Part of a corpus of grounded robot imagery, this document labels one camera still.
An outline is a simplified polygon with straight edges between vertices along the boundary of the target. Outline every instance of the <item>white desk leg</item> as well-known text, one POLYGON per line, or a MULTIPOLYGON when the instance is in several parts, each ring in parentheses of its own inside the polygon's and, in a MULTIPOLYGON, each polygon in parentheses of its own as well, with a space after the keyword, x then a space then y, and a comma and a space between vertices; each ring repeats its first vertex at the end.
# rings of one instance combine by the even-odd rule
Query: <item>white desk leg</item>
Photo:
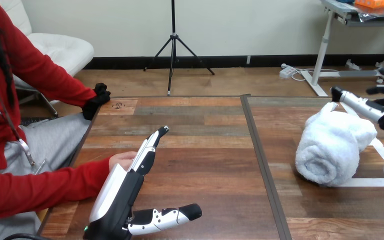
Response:
POLYGON ((328 48, 329 37, 331 35, 332 23, 335 17, 333 11, 329 11, 326 30, 324 30, 323 38, 321 39, 320 50, 318 51, 317 62, 315 63, 314 73, 311 79, 311 85, 316 86, 319 81, 320 71, 322 70, 323 60, 325 60, 326 49, 328 48))

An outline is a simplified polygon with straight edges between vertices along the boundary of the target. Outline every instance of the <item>desk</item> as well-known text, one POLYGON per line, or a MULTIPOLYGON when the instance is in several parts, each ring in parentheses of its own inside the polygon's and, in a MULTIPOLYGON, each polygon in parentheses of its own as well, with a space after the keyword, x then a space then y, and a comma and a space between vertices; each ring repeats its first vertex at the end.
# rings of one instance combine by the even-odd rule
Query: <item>desk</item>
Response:
MULTIPOLYGON (((101 107, 73 166, 137 150, 144 137, 168 125, 170 132, 159 143, 134 209, 198 203, 202 217, 134 239, 382 240, 384 187, 321 188, 302 180, 294 170, 304 122, 327 101, 316 97, 114 98, 101 107), (254 149, 256 138, 262 149, 254 149), (265 180, 264 164, 270 173, 265 180), (269 196, 272 183, 275 193, 269 196)), ((383 178, 383 165, 369 147, 361 155, 355 177, 383 178)), ((53 240, 82 239, 94 201, 52 208, 39 233, 53 240)))
POLYGON ((317 62, 314 67, 314 73, 311 76, 308 71, 302 71, 301 75, 305 78, 310 87, 318 96, 325 97, 327 94, 319 86, 320 77, 376 77, 376 71, 339 71, 339 72, 321 72, 323 61, 325 59, 326 50, 328 48, 331 28, 333 20, 338 20, 341 24, 348 27, 384 27, 384 20, 382 21, 364 21, 361 22, 358 12, 355 7, 341 3, 336 0, 321 0, 328 11, 328 19, 323 38, 321 40, 320 49, 317 56, 317 62))

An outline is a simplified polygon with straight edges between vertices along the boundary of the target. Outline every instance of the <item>power strip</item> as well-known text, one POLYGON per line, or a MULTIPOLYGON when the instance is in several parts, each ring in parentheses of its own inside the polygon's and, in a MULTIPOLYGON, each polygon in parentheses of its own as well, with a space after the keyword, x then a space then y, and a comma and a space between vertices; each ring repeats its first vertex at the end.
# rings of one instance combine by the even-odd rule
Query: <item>power strip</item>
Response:
POLYGON ((282 71, 280 71, 279 77, 283 79, 287 79, 287 78, 290 78, 296 72, 297 70, 294 67, 287 66, 284 69, 282 69, 282 71))

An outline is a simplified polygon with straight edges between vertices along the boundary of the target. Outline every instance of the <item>lanyard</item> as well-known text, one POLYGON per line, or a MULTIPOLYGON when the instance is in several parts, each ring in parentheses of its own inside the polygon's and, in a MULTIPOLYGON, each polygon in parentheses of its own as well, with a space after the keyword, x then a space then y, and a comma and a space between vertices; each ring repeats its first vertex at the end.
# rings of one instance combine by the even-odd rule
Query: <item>lanyard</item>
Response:
POLYGON ((12 133, 14 134, 17 142, 18 142, 18 145, 21 147, 21 150, 24 152, 25 156, 27 157, 27 160, 28 162, 30 163, 31 167, 34 168, 34 169, 37 169, 37 166, 36 166, 36 163, 35 161, 33 160, 32 158, 32 154, 30 153, 30 149, 29 149, 29 146, 27 145, 27 143, 20 137, 19 133, 17 132, 14 124, 13 124, 13 121, 11 120, 9 114, 8 114, 8 111, 7 109, 5 108, 5 105, 4 105, 4 102, 2 100, 2 97, 0 95, 0 103, 2 104, 2 108, 3 108, 3 112, 5 113, 6 116, 4 116, 4 114, 1 112, 0 110, 0 116, 2 117, 2 119, 9 125, 9 127, 11 128, 12 130, 12 133))

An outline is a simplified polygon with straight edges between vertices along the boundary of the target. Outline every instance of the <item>gray pants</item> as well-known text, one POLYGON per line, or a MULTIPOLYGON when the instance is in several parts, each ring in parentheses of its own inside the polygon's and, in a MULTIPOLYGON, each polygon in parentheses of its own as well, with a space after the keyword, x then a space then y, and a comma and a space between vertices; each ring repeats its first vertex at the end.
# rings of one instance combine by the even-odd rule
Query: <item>gray pants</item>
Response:
MULTIPOLYGON (((54 120, 44 120, 29 126, 20 126, 27 138, 27 144, 35 162, 42 163, 46 159, 43 172, 54 171, 75 150, 90 121, 81 113, 54 120)), ((27 175, 32 173, 29 162, 16 142, 7 142, 4 150, 7 168, 0 173, 27 175)), ((41 225, 35 212, 20 213, 0 219, 0 240, 12 234, 35 234, 41 225)))

